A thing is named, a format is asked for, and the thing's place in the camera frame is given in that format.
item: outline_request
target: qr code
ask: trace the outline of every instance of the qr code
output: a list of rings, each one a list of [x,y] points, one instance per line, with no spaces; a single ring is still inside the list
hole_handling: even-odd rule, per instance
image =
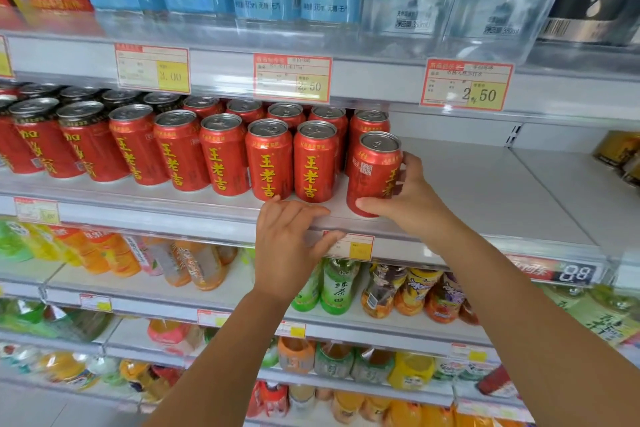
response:
[[[365,164],[364,162],[360,163],[360,172],[366,174],[367,176],[371,176],[371,172],[373,170],[373,165]]]

